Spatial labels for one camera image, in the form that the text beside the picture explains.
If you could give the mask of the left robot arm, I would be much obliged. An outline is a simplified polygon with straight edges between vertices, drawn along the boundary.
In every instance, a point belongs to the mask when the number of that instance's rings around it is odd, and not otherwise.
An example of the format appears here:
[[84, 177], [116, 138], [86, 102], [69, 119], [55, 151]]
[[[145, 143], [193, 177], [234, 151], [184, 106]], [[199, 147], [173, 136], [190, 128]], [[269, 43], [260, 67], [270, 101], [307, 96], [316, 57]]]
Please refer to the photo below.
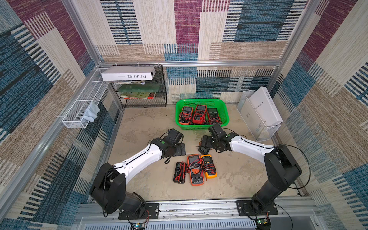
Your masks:
[[184, 135], [176, 129], [170, 129], [160, 138], [154, 138], [148, 145], [132, 157], [114, 165], [103, 164], [93, 181], [90, 196], [102, 208], [104, 217], [122, 210], [138, 218], [146, 212], [146, 201], [137, 193], [126, 191], [126, 185], [139, 172], [151, 164], [170, 160], [181, 147]]

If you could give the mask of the yellow multimeter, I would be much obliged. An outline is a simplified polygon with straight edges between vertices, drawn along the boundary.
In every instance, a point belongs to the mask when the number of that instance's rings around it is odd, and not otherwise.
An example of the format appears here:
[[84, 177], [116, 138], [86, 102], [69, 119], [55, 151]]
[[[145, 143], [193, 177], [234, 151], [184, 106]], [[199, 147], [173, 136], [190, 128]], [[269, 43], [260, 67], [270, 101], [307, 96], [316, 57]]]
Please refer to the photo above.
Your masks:
[[203, 161], [202, 169], [204, 171], [205, 177], [207, 179], [212, 179], [217, 177], [216, 167], [214, 165], [211, 155], [202, 155], [201, 159]]

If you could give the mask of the red multimeter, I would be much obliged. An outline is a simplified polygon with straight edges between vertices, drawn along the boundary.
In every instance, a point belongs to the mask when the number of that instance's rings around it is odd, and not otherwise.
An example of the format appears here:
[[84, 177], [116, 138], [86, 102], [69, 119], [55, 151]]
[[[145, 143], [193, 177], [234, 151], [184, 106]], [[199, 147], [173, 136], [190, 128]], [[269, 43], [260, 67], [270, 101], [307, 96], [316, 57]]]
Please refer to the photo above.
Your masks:
[[210, 125], [222, 124], [217, 108], [208, 108], [207, 112], [208, 112], [208, 120], [207, 120], [208, 124]]
[[203, 125], [206, 120], [207, 106], [197, 105], [192, 116], [192, 122], [195, 125]]

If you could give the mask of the black multimeter with leads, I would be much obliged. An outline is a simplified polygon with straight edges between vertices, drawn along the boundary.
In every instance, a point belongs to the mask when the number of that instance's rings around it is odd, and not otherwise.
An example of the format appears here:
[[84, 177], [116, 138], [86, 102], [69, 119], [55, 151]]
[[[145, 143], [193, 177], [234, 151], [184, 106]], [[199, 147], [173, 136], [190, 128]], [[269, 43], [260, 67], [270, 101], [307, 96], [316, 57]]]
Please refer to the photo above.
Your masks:
[[177, 162], [175, 166], [173, 182], [177, 184], [184, 184], [188, 172], [188, 164], [185, 162]]

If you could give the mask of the orange multimeter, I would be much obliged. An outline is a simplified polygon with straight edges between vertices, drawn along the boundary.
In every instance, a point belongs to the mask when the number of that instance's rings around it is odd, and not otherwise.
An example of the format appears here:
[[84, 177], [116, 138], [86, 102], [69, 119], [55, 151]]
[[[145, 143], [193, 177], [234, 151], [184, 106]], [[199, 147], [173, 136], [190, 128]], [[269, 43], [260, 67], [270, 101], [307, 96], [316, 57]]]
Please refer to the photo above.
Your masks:
[[188, 173], [190, 183], [193, 186], [201, 186], [204, 184], [204, 175], [202, 170], [203, 161], [198, 154], [189, 155], [187, 157]]
[[189, 106], [184, 106], [179, 115], [179, 124], [190, 125], [192, 123], [193, 108]]

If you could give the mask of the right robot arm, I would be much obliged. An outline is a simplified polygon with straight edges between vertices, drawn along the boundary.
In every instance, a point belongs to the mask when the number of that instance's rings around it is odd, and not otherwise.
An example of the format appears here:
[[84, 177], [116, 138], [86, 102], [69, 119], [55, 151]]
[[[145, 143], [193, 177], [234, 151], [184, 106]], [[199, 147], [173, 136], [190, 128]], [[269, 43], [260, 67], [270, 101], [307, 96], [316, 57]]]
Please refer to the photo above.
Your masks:
[[277, 215], [275, 199], [295, 182], [302, 169], [286, 145], [264, 145], [231, 132], [220, 125], [208, 128], [212, 146], [219, 152], [234, 151], [258, 160], [265, 166], [267, 180], [250, 200], [238, 200], [240, 216]]

